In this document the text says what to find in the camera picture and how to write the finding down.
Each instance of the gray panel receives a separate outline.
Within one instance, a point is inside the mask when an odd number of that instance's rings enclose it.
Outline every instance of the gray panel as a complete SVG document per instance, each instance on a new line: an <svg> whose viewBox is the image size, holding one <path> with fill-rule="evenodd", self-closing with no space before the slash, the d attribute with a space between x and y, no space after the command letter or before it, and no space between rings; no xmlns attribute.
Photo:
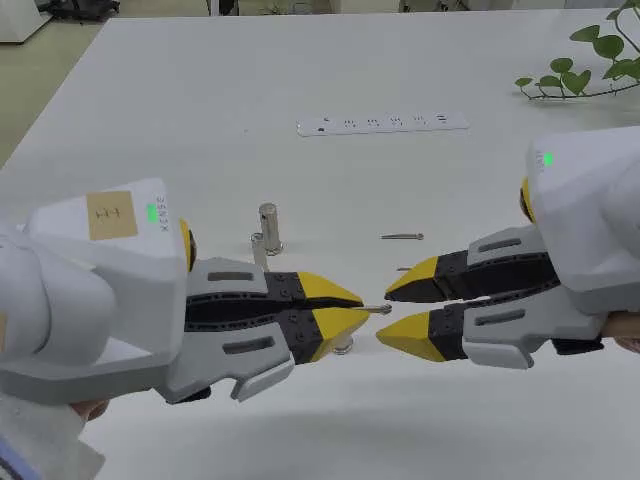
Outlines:
<svg viewBox="0 0 640 480"><path fill-rule="evenodd" d="M167 366L130 369L126 372L95 374L75 378L46 379L27 373L0 370L0 390L32 402L64 405L88 398L114 398L159 385Z"/></svg>
<svg viewBox="0 0 640 480"><path fill-rule="evenodd" d="M512 227L476 240L469 245L467 265L495 258L546 252L540 230L535 225Z"/></svg>
<svg viewBox="0 0 640 480"><path fill-rule="evenodd" d="M266 294L267 281L262 269L253 263L217 257L196 260L187 278L187 295L219 292Z"/></svg>
<svg viewBox="0 0 640 480"><path fill-rule="evenodd" d="M585 313L640 311L640 283L604 287L587 292L568 292L576 308Z"/></svg>
<svg viewBox="0 0 640 480"><path fill-rule="evenodd" d="M516 347L531 366L529 353L547 340L592 340L600 333L606 317L606 313L581 313L571 302L569 291L559 286L520 300L468 309L464 316L464 341L476 344L473 348L478 363L484 364L486 359L479 354L481 347L477 344L503 344Z"/></svg>
<svg viewBox="0 0 640 480"><path fill-rule="evenodd" d="M267 370L266 372L256 375L244 383L236 383L236 386L231 392L231 398L238 400L239 402L244 402L248 398L251 398L267 388L272 387L276 383L283 381L291 374L295 365L296 362L293 359L293 355L289 354L289 361L287 363L282 363L271 370Z"/></svg>
<svg viewBox="0 0 640 480"><path fill-rule="evenodd" d="M252 350L252 345L259 349ZM278 324L230 332L186 332L180 354L169 367L165 383L157 390L169 403L175 403L223 378L233 378L239 384L234 389L235 395L245 399L248 398L248 390L243 394L245 382L275 369L261 377L261 388L255 391L258 393L286 377L276 367L290 359Z"/></svg>

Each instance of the plant leaf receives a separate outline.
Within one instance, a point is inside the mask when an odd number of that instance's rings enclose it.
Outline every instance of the plant leaf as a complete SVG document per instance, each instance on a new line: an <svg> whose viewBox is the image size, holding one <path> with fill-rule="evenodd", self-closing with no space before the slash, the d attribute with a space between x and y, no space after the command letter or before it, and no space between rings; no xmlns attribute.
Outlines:
<svg viewBox="0 0 640 480"><path fill-rule="evenodd" d="M562 82L574 95L580 95L591 80L591 71L585 70L580 75L567 72L562 75Z"/></svg>
<svg viewBox="0 0 640 480"><path fill-rule="evenodd" d="M613 12L611 12L609 15L607 15L607 20L617 20L618 17L620 16L620 14L622 13L622 10L614 10Z"/></svg>
<svg viewBox="0 0 640 480"><path fill-rule="evenodd" d="M558 77L554 77L553 75L545 75L540 79L540 86L541 87L562 87L562 82Z"/></svg>
<svg viewBox="0 0 640 480"><path fill-rule="evenodd" d="M640 7L640 0L627 0L618 10L622 11L633 7Z"/></svg>
<svg viewBox="0 0 640 480"><path fill-rule="evenodd" d="M617 35L605 35L593 41L593 49L601 57L613 60L624 50L624 40Z"/></svg>
<svg viewBox="0 0 640 480"><path fill-rule="evenodd" d="M635 62L632 62L630 65L628 65L625 73L631 78L640 80L640 58L636 58Z"/></svg>
<svg viewBox="0 0 640 480"><path fill-rule="evenodd" d="M522 88L522 87L526 87L531 82L533 82L533 78L522 77L522 78L519 78L518 80L516 80L516 85L519 86L520 88Z"/></svg>
<svg viewBox="0 0 640 480"><path fill-rule="evenodd" d="M573 60L570 58L556 58L551 62L551 70L556 73L566 73L573 67Z"/></svg>
<svg viewBox="0 0 640 480"><path fill-rule="evenodd" d="M619 62L616 62L613 64L613 66L607 70L607 73L604 74L603 80L606 80L607 78L616 78L616 77L621 77L623 75L629 75L629 69L633 68L633 65L635 65L633 60L630 60L628 58L625 58L624 60L620 60Z"/></svg>
<svg viewBox="0 0 640 480"><path fill-rule="evenodd" d="M600 35L600 25L591 25L590 27L584 27L583 29L574 32L571 35L571 40L574 42L593 42Z"/></svg>

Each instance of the floor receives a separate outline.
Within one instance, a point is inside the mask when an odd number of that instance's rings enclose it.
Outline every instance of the floor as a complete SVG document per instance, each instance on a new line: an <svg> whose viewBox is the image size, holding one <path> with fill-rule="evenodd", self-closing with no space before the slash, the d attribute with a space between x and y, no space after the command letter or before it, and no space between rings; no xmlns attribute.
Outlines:
<svg viewBox="0 0 640 480"><path fill-rule="evenodd" d="M329 0L307 0L330 13ZM239 0L241 15L286 11L289 0ZM410 0L433 11L435 0ZM121 0L121 17L206 16L205 0ZM101 25L49 22L23 45L0 44L0 167L4 165Z"/></svg>

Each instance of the white cloth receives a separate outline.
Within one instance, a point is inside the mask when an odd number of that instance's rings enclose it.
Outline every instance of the white cloth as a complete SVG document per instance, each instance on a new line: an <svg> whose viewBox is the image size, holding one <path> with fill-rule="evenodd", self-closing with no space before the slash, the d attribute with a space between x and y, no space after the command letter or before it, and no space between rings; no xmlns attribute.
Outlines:
<svg viewBox="0 0 640 480"><path fill-rule="evenodd" d="M566 0L564 8L618 8L625 0Z"/></svg>
<svg viewBox="0 0 640 480"><path fill-rule="evenodd" d="M0 433L43 480L90 480L104 457L78 440L84 420L68 406L46 406L0 393Z"/></svg>

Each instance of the green indicator light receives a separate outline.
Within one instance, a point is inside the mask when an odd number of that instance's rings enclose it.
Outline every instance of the green indicator light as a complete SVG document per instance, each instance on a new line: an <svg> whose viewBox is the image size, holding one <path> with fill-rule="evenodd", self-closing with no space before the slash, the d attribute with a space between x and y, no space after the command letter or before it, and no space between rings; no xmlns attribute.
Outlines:
<svg viewBox="0 0 640 480"><path fill-rule="evenodd" d="M151 223L158 223L158 207L153 203L147 205L147 219Z"/></svg>

